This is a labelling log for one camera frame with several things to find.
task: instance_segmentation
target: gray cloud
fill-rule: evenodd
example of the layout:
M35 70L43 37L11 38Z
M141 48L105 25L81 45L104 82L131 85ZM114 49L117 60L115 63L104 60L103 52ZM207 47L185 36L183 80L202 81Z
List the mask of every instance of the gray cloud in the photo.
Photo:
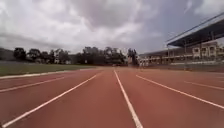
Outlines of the gray cloud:
M160 50L168 38L206 20L205 14L214 15L207 14L208 7L221 10L206 1L0 0L0 33L28 38L9 41L8 36L0 45L60 47L73 53L84 46L131 47L140 53Z

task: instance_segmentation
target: building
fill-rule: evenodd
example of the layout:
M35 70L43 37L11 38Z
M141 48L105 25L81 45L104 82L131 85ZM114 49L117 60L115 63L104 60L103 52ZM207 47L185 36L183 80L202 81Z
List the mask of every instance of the building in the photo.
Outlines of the building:
M167 50L141 54L140 66L224 60L224 13L167 41Z

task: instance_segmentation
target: red track surface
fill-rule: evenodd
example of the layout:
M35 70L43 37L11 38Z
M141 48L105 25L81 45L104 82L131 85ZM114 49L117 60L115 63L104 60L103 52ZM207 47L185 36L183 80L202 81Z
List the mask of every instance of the red track surface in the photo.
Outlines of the red track surface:
M134 128L137 118L138 128L224 128L223 81L224 74L128 68L1 79L0 122L6 128ZM18 89L1 92L9 88Z

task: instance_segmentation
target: grass field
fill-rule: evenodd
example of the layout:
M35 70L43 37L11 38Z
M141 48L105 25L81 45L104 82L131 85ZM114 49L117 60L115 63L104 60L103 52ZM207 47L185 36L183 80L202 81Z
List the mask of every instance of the grass field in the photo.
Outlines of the grass field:
M93 68L93 66L3 62L0 63L0 76L77 70L83 68Z

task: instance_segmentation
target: cloud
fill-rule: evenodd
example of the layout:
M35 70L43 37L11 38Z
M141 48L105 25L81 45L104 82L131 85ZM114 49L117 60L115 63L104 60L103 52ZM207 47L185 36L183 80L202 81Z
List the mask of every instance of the cloud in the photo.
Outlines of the cloud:
M184 10L184 13L186 13L187 11L189 11L193 6L193 1L192 0L188 0L187 4L186 4L186 9Z
M141 0L2 0L0 12L2 33L39 41L29 47L46 44L77 52L84 46L125 47L160 36L145 33L145 21L159 12ZM12 43L1 45L13 48Z
M195 14L210 17L224 11L223 0L203 0L202 4L196 8Z

